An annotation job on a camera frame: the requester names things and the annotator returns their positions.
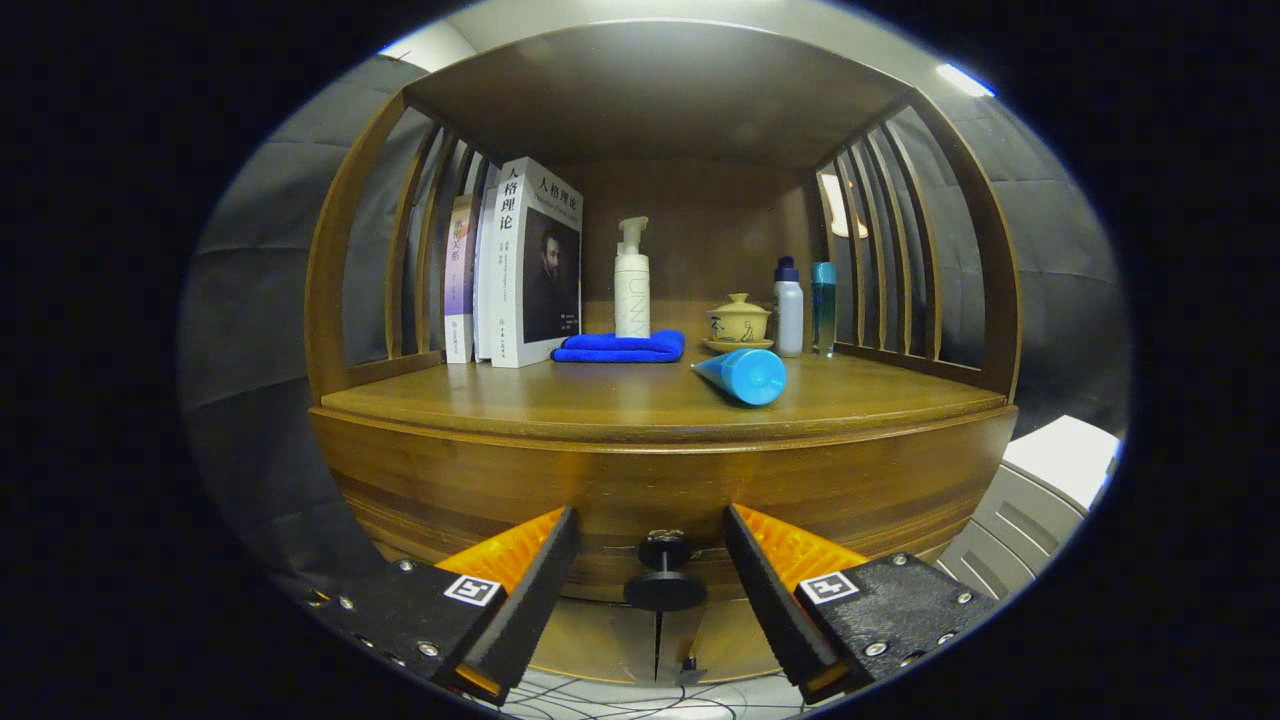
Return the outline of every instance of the folded towel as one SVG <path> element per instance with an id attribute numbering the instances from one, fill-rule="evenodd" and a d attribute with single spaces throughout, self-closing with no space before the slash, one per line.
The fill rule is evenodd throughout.
<path id="1" fill-rule="evenodd" d="M 557 363 L 675 363 L 685 354 L 685 336 L 658 331 L 650 337 L 580 334 L 552 351 Z"/>

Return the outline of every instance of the portrait on book cover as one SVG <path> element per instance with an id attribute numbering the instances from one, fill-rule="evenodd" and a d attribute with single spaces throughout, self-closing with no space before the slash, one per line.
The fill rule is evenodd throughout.
<path id="1" fill-rule="evenodd" d="M 525 218 L 525 342 L 579 334 L 581 234 L 529 209 Z"/>

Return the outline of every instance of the white bottle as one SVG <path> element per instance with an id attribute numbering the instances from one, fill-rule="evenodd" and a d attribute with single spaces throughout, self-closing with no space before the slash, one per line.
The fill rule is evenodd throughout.
<path id="1" fill-rule="evenodd" d="M 783 357 L 800 355 L 804 346 L 804 291 L 796 261 L 785 255 L 773 270 L 773 311 L 777 315 L 777 343 L 773 351 Z"/>
<path id="2" fill-rule="evenodd" d="M 622 242 L 613 259 L 613 334 L 649 337 L 649 258 L 640 255 L 640 231 L 649 218 L 618 223 Z"/>

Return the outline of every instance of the wooden shelf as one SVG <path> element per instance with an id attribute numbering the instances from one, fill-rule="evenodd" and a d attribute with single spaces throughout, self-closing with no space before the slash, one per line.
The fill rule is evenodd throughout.
<path id="1" fill-rule="evenodd" d="M 529 37 L 404 88 L 498 163 L 680 158 L 806 170 L 909 91 L 794 38 L 689 20 Z"/>
<path id="2" fill-rule="evenodd" d="M 324 396 L 326 409 L 429 428 L 609 443 L 786 441 L 1000 407 L 1002 396 L 859 357 L 787 357 L 765 407 L 731 402 L 680 363 L 438 365 Z"/>

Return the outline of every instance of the black knob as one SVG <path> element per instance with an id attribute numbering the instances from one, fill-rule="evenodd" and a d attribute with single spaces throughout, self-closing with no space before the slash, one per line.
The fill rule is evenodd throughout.
<path id="1" fill-rule="evenodd" d="M 676 571 L 692 553 L 692 548 L 680 536 L 650 536 L 640 543 L 636 555 L 654 571 L 627 580 L 622 597 L 627 603 L 652 612 L 698 607 L 707 601 L 707 583 L 689 573 Z"/>

